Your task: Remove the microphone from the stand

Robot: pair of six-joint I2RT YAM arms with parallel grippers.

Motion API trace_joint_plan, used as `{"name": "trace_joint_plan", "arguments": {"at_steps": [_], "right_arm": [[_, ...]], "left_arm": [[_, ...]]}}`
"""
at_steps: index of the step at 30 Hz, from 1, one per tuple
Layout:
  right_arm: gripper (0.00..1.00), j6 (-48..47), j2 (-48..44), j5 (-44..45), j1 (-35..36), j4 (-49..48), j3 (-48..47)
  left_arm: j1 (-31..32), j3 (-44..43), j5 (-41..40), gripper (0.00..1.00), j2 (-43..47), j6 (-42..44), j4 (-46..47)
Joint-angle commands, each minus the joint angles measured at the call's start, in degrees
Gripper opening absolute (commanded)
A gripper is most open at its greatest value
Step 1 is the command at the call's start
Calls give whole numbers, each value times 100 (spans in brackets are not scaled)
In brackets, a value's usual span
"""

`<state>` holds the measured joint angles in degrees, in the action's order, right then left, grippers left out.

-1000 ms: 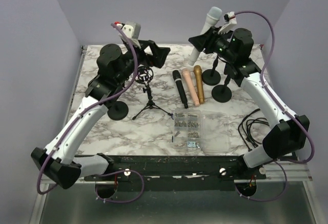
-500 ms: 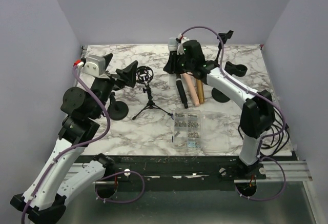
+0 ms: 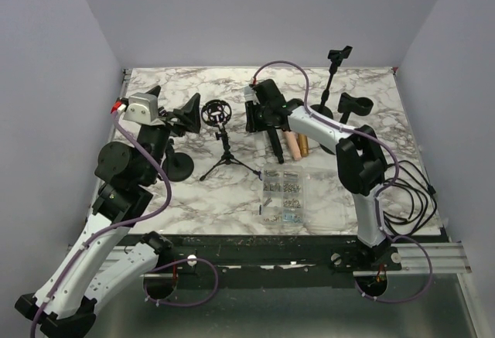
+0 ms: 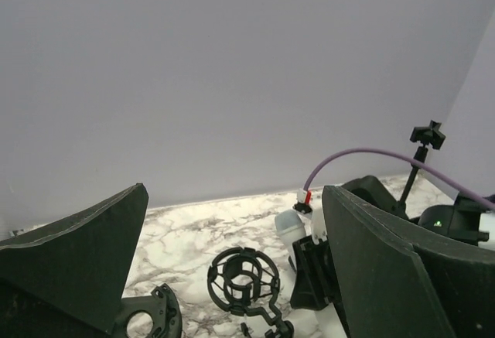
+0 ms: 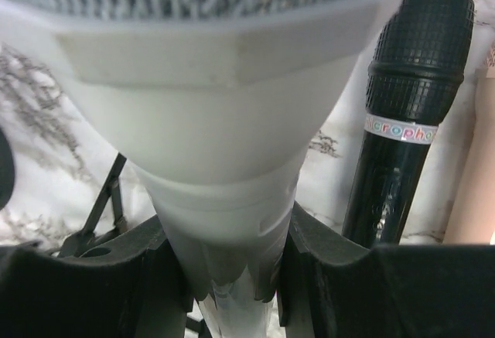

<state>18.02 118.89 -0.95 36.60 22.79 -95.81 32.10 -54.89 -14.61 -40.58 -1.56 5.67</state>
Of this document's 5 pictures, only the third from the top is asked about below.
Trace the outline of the black tripod mic stand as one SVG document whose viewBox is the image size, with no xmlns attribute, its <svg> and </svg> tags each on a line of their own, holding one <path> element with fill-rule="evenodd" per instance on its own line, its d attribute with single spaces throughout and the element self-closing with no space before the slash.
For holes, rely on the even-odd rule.
<svg viewBox="0 0 495 338">
<path fill-rule="evenodd" d="M 222 146 L 224 150 L 220 160 L 200 177 L 201 182 L 204 181 L 215 168 L 222 165 L 243 166 L 244 168 L 248 169 L 253 174 L 255 174 L 259 179 L 261 179 L 260 171 L 252 169 L 251 167 L 242 163 L 240 160 L 236 159 L 234 157 L 234 154 L 230 150 L 230 143 L 225 125 L 231 119 L 231 115 L 232 115 L 231 106 L 226 101 L 220 99 L 213 99 L 211 101 L 206 102 L 201 109 L 201 119 L 203 123 L 209 127 L 218 129 L 218 131 L 215 132 L 215 136 L 217 140 L 222 141 Z"/>
</svg>

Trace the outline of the black microphone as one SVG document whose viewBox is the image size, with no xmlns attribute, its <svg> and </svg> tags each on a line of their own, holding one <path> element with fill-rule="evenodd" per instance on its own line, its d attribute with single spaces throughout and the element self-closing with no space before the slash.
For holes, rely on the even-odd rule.
<svg viewBox="0 0 495 338">
<path fill-rule="evenodd" d="M 283 150 L 282 150 L 282 145 L 280 143 L 280 139 L 278 137 L 278 133 L 275 128 L 269 128 L 267 130 L 268 137 L 271 143 L 272 151 L 275 155 L 275 157 L 278 160 L 279 164 L 283 164 L 285 162 L 284 157 L 283 157 Z"/>
</svg>

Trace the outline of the pink microphone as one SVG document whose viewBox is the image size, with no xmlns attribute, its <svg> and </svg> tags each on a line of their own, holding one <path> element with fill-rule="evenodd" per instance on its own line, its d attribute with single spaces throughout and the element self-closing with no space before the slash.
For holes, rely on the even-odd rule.
<svg viewBox="0 0 495 338">
<path fill-rule="evenodd" d="M 302 159 L 301 151 L 299 148 L 298 140 L 292 131 L 284 131 L 283 135 L 285 137 L 286 144 L 295 161 Z"/>
</svg>

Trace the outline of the gold microphone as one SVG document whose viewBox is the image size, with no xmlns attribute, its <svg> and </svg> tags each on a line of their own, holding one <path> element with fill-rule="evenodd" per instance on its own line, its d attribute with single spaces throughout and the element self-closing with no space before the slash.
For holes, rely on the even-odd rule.
<svg viewBox="0 0 495 338">
<path fill-rule="evenodd" d="M 309 155 L 309 142 L 304 134 L 297 134 L 297 141 L 301 157 L 305 158 Z"/>
</svg>

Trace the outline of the round base mic stand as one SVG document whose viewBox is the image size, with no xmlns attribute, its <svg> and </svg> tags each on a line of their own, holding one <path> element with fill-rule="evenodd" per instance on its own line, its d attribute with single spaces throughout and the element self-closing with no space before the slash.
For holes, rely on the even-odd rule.
<svg viewBox="0 0 495 338">
<path fill-rule="evenodd" d="M 325 102 L 320 101 L 320 104 L 313 105 L 313 110 L 320 114 L 333 119 L 332 111 L 325 106 Z M 347 124 L 349 117 L 352 113 L 358 116 L 367 116 L 371 113 L 374 106 L 374 102 L 368 97 L 353 97 L 347 92 L 343 92 L 340 95 L 339 103 L 337 105 L 337 112 L 341 113 L 342 117 L 340 123 Z M 320 145 L 322 150 L 330 155 L 334 155 L 327 147 Z"/>
<path fill-rule="evenodd" d="M 333 82 L 334 75 L 338 71 L 342 62 L 346 60 L 353 50 L 352 46 L 345 46 L 341 50 L 330 50 L 327 59 L 330 61 L 329 66 L 329 79 L 326 86 L 321 94 L 320 102 L 318 104 L 313 104 L 310 108 L 328 118 L 333 118 L 332 111 L 326 106 L 326 102 L 329 100 L 329 90 Z"/>
</svg>

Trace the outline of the white microphone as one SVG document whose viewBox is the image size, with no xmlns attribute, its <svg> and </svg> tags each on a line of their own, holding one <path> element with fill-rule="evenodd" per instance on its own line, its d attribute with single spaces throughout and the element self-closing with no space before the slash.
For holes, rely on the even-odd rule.
<svg viewBox="0 0 495 338">
<path fill-rule="evenodd" d="M 250 84 L 248 84 L 244 88 L 244 100 L 246 102 L 252 102 L 254 104 L 258 103 L 257 95 Z"/>
</svg>

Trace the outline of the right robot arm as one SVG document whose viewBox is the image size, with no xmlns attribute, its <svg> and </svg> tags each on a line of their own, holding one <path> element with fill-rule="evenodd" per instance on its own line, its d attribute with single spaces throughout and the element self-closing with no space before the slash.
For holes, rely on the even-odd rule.
<svg viewBox="0 0 495 338">
<path fill-rule="evenodd" d="M 353 128 L 309 108 L 298 98 L 286 100 L 272 79 L 244 88 L 247 125 L 303 134 L 336 156 L 340 183 L 352 194 L 357 216 L 357 264 L 367 270 L 384 260 L 389 245 L 381 224 L 379 199 L 386 159 L 374 130 Z"/>
</svg>

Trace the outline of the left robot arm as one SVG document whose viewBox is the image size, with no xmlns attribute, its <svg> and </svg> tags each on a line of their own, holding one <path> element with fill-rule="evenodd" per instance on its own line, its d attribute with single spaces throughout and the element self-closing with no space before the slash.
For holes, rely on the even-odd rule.
<svg viewBox="0 0 495 338">
<path fill-rule="evenodd" d="M 170 135 L 200 131 L 200 94 L 166 111 L 158 105 L 161 88 L 117 99 L 114 126 L 126 142 L 107 143 L 97 157 L 95 176 L 102 181 L 84 229 L 47 282 L 22 295 L 15 309 L 31 321 L 30 335 L 83 337 L 99 312 L 129 282 L 171 264 L 171 243 L 152 231 L 109 268 L 101 266 L 138 222 L 161 213 L 172 199 L 162 160 L 169 156 Z"/>
</svg>

